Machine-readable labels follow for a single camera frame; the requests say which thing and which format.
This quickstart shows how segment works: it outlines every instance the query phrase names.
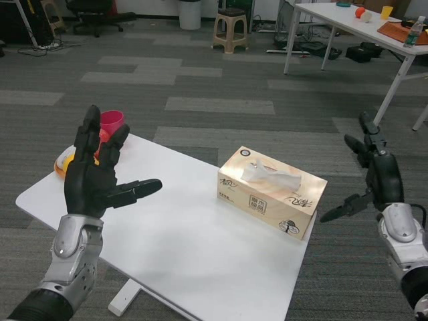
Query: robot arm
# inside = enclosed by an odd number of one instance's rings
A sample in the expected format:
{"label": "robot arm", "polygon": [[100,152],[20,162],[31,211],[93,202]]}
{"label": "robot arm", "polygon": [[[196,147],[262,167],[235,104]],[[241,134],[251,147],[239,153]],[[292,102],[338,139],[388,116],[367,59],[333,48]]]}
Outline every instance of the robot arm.
{"label": "robot arm", "polygon": [[151,179],[116,186],[116,166],[129,127],[119,128],[100,151],[100,111],[91,106],[78,129],[76,153],[64,183],[68,215],[61,218],[51,248],[52,263],[39,285],[14,309],[8,320],[68,321],[92,291],[102,250],[100,219],[107,208],[133,204],[162,188]]}
{"label": "robot arm", "polygon": [[378,217],[379,234],[386,245],[388,265],[414,309],[416,319],[428,320],[425,226],[414,219],[411,206],[404,203],[403,181],[397,160],[388,151],[380,128],[373,124],[365,112],[359,120],[364,132],[364,143],[349,135],[345,135],[345,143],[358,155],[361,167],[368,169],[366,194],[348,197],[342,206],[324,214],[321,222],[355,215],[373,203],[382,213]]}

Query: gray carpet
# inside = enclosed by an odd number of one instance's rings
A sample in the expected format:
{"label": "gray carpet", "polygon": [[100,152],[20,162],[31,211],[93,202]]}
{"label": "gray carpet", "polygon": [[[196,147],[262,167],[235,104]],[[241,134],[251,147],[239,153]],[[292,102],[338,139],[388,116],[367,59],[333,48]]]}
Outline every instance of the gray carpet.
{"label": "gray carpet", "polygon": [[[253,34],[249,51],[224,55],[209,47],[212,27],[188,32],[176,21],[140,20],[99,39],[64,35],[83,45],[43,58],[9,48],[0,59],[0,319],[43,277],[54,236],[15,199],[52,171],[91,104],[123,110],[133,134],[213,165],[245,144],[320,175],[329,184],[319,213],[364,191],[364,171],[342,137],[361,137],[356,117],[375,114],[400,63],[388,52],[369,64],[342,56],[321,72],[321,58],[295,56],[284,76],[284,56],[264,53],[272,35]],[[335,46],[356,42],[342,36]],[[427,84],[403,84],[382,121],[407,201],[424,206],[428,128],[411,126],[428,103]],[[413,320],[385,264],[375,215],[316,223],[286,320]],[[101,263],[74,320],[116,320],[107,305],[125,281]],[[140,294],[121,320],[184,318]]]}

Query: wooden stool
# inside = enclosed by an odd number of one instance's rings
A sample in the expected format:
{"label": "wooden stool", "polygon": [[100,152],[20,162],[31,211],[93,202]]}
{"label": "wooden stool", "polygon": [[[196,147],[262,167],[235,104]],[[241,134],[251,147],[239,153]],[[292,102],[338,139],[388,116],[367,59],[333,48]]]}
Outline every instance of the wooden stool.
{"label": "wooden stool", "polygon": [[[40,3],[41,3],[41,6],[43,7],[43,10],[45,11],[46,18],[49,21],[49,26],[51,27],[53,36],[55,36],[55,29],[63,28],[64,30],[66,30],[67,28],[66,28],[66,25],[62,19],[62,16],[60,13],[61,11],[58,9],[58,6],[54,2],[54,0],[41,0]],[[46,7],[48,5],[51,5],[53,7],[53,10],[55,11],[56,16],[58,17],[57,22],[51,22],[51,19],[47,15]]]}
{"label": "wooden stool", "polygon": [[[226,34],[217,34],[219,22],[221,20],[224,20],[224,22],[226,22]],[[235,33],[235,25],[238,21],[243,22],[243,34]],[[215,44],[222,45],[225,48],[225,54],[233,54],[237,45],[244,45],[245,49],[248,49],[247,17],[245,16],[244,10],[235,8],[219,10],[217,18],[215,20],[213,45],[211,46],[211,48],[214,48]]]}

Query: pink cup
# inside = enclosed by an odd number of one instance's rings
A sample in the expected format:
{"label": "pink cup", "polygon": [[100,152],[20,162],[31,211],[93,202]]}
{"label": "pink cup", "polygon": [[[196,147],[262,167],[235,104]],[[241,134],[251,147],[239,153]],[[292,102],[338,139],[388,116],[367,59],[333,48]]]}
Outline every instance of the pink cup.
{"label": "pink cup", "polygon": [[110,136],[125,123],[125,115],[118,110],[110,110],[101,114],[101,128]]}

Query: water bottle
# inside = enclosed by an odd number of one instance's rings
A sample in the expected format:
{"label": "water bottle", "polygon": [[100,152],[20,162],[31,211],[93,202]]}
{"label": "water bottle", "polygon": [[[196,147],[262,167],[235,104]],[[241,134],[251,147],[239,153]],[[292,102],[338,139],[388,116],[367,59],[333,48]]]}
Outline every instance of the water bottle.
{"label": "water bottle", "polygon": [[412,26],[412,29],[410,29],[409,35],[407,36],[407,39],[404,42],[404,46],[406,48],[412,48],[416,44],[422,32],[424,20],[425,20],[425,17],[420,16],[419,19]]}

